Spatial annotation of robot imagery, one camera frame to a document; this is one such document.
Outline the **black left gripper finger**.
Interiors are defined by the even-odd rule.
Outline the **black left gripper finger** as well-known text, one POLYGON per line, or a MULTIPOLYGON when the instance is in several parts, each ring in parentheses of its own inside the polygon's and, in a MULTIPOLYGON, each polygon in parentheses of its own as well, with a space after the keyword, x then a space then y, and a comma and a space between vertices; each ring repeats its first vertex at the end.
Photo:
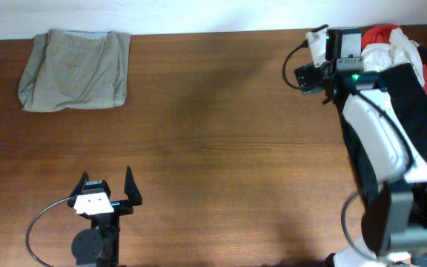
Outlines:
POLYGON ((129 203, 132 206, 142 205, 142 195, 133 178, 133 172, 128 165, 125 174, 125 187, 124 193, 127 195, 129 203))
POLYGON ((71 191, 69 197, 77 197, 80 195, 83 191, 83 188, 85 186, 85 183, 89 180, 88 173, 85 171, 80 180, 77 182, 75 188, 71 191))

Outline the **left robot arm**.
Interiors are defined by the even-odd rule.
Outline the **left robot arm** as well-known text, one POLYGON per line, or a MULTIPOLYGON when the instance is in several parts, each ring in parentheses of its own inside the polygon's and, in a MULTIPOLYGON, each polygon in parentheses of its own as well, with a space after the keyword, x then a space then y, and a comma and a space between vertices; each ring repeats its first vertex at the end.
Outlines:
POLYGON ((88 173, 82 174, 67 201, 68 207, 90 221, 90 227, 80 231, 71 243, 77 266, 118 266, 120 218, 133 214, 133 208, 142 204, 131 167, 126 168, 124 194, 124 200, 112 201, 107 181, 91 181, 88 173))

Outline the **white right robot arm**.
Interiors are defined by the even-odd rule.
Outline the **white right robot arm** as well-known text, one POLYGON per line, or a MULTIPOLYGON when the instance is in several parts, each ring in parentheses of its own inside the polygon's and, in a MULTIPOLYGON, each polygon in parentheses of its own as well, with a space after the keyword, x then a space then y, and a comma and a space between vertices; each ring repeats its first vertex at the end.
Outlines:
POLYGON ((327 266, 427 266, 427 67, 396 25, 363 33, 323 25, 302 43, 294 73, 304 94, 325 92, 340 116, 365 212, 361 233, 327 266))

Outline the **black shorts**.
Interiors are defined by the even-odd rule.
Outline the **black shorts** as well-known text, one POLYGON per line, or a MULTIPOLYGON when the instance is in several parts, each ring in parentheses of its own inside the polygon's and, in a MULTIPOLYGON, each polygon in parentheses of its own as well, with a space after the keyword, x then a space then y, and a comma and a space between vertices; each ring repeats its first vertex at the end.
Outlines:
MULTIPOLYGON (((392 67, 379 73, 379 76, 391 95, 391 105, 397 118, 414 147, 427 162, 427 96, 411 72, 411 65, 392 67)), ((359 137, 343 115, 340 115, 340 124, 359 187, 375 186, 377 178, 359 137)))

